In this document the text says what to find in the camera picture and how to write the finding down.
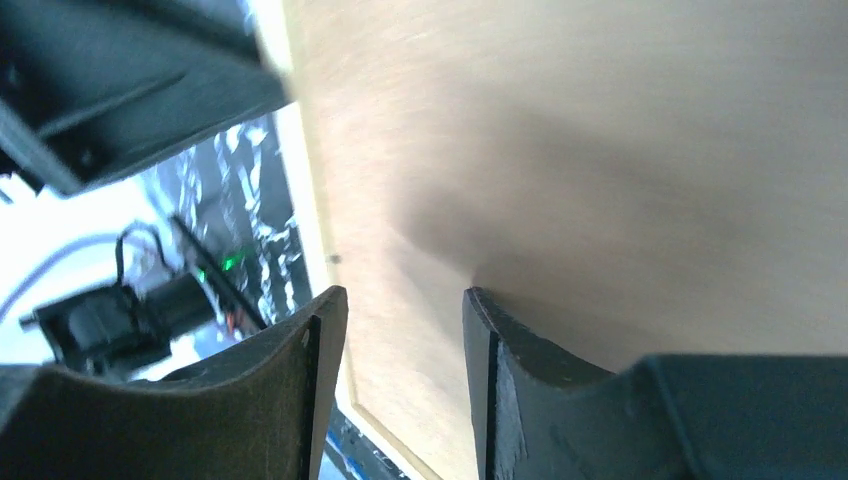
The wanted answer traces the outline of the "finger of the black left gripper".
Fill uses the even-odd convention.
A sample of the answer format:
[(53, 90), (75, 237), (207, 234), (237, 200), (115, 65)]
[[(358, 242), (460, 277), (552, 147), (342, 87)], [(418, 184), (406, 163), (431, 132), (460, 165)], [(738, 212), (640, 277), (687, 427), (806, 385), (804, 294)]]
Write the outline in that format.
[(243, 1), (5, 1), (1, 171), (75, 195), (288, 103)]

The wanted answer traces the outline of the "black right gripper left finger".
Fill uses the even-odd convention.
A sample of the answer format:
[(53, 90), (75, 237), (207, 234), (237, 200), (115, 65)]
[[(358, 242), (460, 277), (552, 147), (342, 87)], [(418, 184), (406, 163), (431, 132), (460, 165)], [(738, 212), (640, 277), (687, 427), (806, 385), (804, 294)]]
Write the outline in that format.
[(1, 369), (5, 479), (315, 479), (335, 401), (348, 295), (158, 381), (60, 366)]

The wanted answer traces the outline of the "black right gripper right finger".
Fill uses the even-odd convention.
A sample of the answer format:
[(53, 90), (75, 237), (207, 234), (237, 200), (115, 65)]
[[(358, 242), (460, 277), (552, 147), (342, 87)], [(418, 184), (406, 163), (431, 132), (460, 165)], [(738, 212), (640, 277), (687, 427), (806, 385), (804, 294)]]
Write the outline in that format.
[(462, 323), (483, 479), (843, 479), (843, 356), (648, 355), (612, 373), (484, 289)]

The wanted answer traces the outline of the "brown backing board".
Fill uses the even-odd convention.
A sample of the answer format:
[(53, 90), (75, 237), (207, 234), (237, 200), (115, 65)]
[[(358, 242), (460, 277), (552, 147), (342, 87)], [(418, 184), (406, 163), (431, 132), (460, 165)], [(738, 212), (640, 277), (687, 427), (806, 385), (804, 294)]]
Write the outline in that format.
[(843, 1), (289, 1), (354, 398), (477, 475), (461, 326), (492, 290), (617, 370), (847, 349)]

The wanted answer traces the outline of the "light wooden picture frame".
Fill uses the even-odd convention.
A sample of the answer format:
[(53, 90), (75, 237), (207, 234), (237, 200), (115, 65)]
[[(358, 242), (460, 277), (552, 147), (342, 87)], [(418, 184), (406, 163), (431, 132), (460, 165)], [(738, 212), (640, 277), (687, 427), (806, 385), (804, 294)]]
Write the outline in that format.
[[(304, 53), (298, 40), (297, 26), (286, 11), (290, 5), (289, 1), (277, 0), (250, 3), (260, 55), (292, 97), (289, 105), (274, 113), (274, 120), (281, 142), (283, 165), (300, 232), (309, 285), (314, 293), (320, 293), (340, 282), (338, 264), (331, 258), (337, 248), (331, 226), (320, 143), (309, 118), (306, 76), (300, 66)], [(438, 479), (439, 474), (361, 406), (354, 380), (351, 340), (351, 335), (347, 334), (335, 386), (335, 399), (340, 413), (399, 467), (407, 478)]]

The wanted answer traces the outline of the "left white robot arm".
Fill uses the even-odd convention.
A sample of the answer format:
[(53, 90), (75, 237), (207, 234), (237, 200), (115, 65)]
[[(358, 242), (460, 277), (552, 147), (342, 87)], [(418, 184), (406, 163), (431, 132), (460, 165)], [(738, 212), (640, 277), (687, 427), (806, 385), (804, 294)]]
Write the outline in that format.
[(200, 331), (259, 332), (305, 269), (271, 115), (289, 97), (243, 1), (5, 1), (1, 172), (75, 196), (144, 181), (161, 215), (87, 235), (115, 278), (36, 308), (57, 363), (121, 378)]

